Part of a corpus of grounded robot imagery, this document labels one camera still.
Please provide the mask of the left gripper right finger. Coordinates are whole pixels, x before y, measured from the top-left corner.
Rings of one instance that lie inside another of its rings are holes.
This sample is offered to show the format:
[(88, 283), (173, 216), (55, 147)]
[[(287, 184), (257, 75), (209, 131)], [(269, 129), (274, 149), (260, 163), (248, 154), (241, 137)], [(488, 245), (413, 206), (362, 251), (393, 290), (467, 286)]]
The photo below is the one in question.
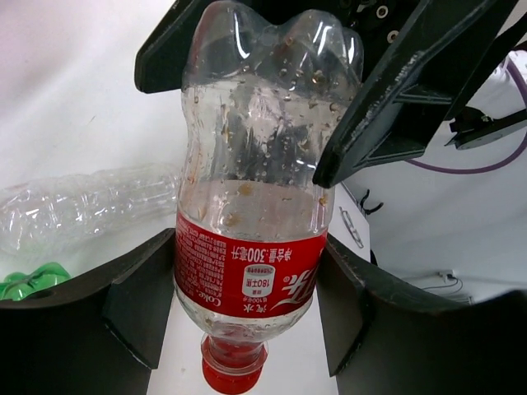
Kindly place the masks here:
[(526, 294), (461, 304), (329, 237), (319, 266), (329, 373), (341, 394), (523, 394)]

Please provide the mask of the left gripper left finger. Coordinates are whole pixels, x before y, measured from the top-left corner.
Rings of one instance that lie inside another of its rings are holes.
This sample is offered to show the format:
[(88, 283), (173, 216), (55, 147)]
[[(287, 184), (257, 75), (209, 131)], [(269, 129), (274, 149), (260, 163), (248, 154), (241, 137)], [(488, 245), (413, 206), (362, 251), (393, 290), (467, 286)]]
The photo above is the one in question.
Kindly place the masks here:
[(173, 300), (175, 232), (1, 303), (3, 394), (144, 394)]

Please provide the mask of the clear crinkled plastic bottle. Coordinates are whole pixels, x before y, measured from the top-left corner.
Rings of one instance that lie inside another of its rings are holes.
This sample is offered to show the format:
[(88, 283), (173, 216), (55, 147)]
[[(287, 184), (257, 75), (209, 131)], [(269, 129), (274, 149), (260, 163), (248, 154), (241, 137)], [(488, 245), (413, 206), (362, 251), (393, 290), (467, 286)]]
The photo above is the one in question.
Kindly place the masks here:
[(1, 191), (1, 250), (45, 254), (175, 213), (180, 174), (153, 163), (37, 179)]

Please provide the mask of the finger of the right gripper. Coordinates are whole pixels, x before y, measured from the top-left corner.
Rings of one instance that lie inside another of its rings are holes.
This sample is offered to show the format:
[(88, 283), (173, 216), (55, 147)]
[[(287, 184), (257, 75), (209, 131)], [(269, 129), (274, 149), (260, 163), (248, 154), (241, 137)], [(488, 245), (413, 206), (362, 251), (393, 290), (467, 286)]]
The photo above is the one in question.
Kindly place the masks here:
[(194, 31), (208, 0), (174, 2), (138, 50), (134, 82), (142, 93), (175, 91), (182, 86)]
[(515, 1), (421, 1), (367, 77), (313, 182), (330, 188), (358, 170), (422, 156), (526, 33), (506, 21)]

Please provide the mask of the clear red-label cola bottle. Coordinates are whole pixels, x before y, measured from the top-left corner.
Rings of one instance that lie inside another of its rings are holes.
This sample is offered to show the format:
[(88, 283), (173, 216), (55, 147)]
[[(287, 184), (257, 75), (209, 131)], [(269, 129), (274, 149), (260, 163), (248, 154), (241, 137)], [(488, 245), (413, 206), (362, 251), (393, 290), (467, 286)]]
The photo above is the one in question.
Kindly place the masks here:
[(362, 69), (359, 35), (327, 12), (274, 25), (216, 1), (197, 25), (181, 89), (175, 290), (219, 393), (250, 390), (267, 341), (310, 307), (334, 203), (313, 176)]

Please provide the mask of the green plastic bottle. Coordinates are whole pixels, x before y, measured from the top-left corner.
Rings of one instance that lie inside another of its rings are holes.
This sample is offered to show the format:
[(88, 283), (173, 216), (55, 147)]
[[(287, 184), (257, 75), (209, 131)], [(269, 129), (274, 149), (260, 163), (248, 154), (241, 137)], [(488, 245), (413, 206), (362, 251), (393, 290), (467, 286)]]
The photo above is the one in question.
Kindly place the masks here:
[(46, 263), (29, 274), (13, 272), (1, 281), (1, 300), (23, 300), (70, 278), (69, 272), (57, 262)]

